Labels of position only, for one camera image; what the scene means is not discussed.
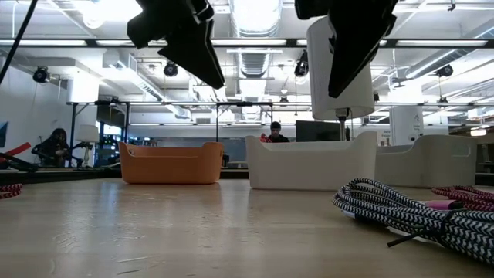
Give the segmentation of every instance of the red object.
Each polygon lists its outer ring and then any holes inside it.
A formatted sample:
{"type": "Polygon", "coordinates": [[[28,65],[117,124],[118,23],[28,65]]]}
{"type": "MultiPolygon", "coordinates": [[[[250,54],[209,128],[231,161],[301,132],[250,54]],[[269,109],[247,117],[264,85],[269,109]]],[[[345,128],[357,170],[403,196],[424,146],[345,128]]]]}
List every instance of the red object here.
{"type": "Polygon", "coordinates": [[[494,212],[494,194],[473,187],[455,186],[451,188],[434,188],[432,192],[461,201],[465,208],[484,212],[494,212]]]}
{"type": "MultiPolygon", "coordinates": [[[[30,143],[24,143],[24,144],[16,147],[13,150],[7,151],[5,154],[10,155],[10,156],[16,156],[17,154],[21,154],[22,152],[27,151],[30,148],[31,148],[30,143]]],[[[2,163],[3,161],[5,161],[5,159],[0,158],[0,163],[2,163]]]]}
{"type": "Polygon", "coordinates": [[[0,200],[4,198],[15,197],[21,194],[21,192],[22,192],[21,184],[0,186],[0,200]]]}
{"type": "Polygon", "coordinates": [[[265,134],[261,134],[261,142],[262,143],[272,143],[271,139],[269,139],[269,137],[267,137],[265,134]]]}

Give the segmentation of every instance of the person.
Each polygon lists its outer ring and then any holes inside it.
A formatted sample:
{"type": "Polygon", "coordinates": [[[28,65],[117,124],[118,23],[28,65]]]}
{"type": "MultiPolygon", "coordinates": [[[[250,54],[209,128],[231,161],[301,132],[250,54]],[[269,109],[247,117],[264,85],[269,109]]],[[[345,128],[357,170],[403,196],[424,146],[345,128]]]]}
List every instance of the person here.
{"type": "Polygon", "coordinates": [[[272,143],[289,143],[287,137],[284,137],[279,132],[281,131],[281,124],[279,122],[272,122],[271,124],[271,135],[269,135],[269,139],[272,143]]]}
{"type": "Polygon", "coordinates": [[[63,168],[69,157],[68,149],[67,133],[62,128],[56,128],[48,139],[35,146],[33,153],[41,158],[43,166],[63,168]]]}

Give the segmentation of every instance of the wooden table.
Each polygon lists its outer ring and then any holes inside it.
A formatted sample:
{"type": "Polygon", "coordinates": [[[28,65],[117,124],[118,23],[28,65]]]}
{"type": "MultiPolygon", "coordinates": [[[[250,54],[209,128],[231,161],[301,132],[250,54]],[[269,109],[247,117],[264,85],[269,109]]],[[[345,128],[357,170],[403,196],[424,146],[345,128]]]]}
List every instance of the wooden table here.
{"type": "MultiPolygon", "coordinates": [[[[433,198],[429,190],[405,190],[433,198]]],[[[0,277],[489,277],[494,270],[359,225],[331,192],[254,191],[248,181],[26,185],[0,200],[0,277]]]]}

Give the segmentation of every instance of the braided cable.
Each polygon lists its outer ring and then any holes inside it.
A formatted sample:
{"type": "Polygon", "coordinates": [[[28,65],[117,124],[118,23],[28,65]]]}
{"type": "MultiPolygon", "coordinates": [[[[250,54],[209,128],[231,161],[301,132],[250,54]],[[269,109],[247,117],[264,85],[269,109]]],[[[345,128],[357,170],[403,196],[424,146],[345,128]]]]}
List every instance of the braided cable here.
{"type": "Polygon", "coordinates": [[[483,192],[469,186],[451,188],[433,188],[432,192],[450,199],[463,202],[467,209],[494,212],[494,194],[483,192]]]}
{"type": "Polygon", "coordinates": [[[411,235],[400,242],[420,236],[494,266],[493,212],[436,210],[368,178],[356,178],[340,188],[333,204],[411,235]]]}
{"type": "Polygon", "coordinates": [[[0,200],[15,197],[22,192],[22,185],[4,185],[0,186],[0,200]]]}

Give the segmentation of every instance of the black and white braided cable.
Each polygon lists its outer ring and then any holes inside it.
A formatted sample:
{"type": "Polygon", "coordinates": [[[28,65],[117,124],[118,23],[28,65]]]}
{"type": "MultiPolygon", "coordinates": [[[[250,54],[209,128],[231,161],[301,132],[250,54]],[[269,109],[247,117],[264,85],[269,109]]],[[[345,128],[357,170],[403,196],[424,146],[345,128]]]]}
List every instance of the black and white braided cable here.
{"type": "Polygon", "coordinates": [[[494,212],[436,210],[368,178],[340,188],[333,204],[494,266],[494,212]]]}

